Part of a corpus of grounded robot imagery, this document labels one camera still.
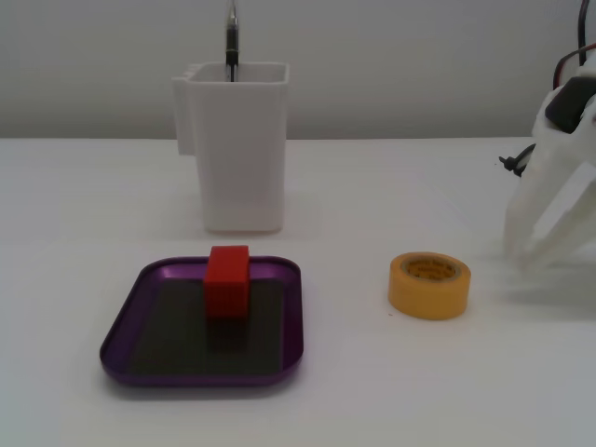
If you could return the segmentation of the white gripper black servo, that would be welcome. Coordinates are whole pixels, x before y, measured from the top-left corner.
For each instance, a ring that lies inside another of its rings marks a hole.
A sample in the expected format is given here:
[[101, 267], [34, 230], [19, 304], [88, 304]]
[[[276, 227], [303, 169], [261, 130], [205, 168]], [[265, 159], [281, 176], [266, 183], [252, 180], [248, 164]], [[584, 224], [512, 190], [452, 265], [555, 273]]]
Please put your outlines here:
[[584, 164], [595, 161], [595, 59], [545, 99], [536, 117], [535, 148], [505, 219], [505, 253], [524, 269], [552, 264], [595, 238], [595, 182], [546, 236], [531, 243], [535, 225]]

